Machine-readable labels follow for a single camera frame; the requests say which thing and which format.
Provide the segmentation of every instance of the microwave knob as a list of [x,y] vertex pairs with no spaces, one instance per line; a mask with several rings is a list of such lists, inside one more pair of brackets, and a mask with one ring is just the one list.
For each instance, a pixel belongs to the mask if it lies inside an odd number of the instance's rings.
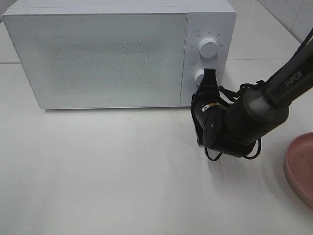
[[214,38],[203,38],[199,43],[200,55],[204,58],[211,58],[216,55],[219,44]]
[[204,70],[198,70],[198,71],[195,72],[194,80],[195,80],[197,86],[200,85],[200,83],[201,83],[201,81],[203,79],[203,76],[204,76]]

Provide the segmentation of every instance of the white microwave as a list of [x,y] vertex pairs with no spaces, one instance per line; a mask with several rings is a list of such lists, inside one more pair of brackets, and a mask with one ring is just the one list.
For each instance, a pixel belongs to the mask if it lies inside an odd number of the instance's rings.
[[2,16],[44,109],[190,106],[224,72],[227,0],[18,0]]

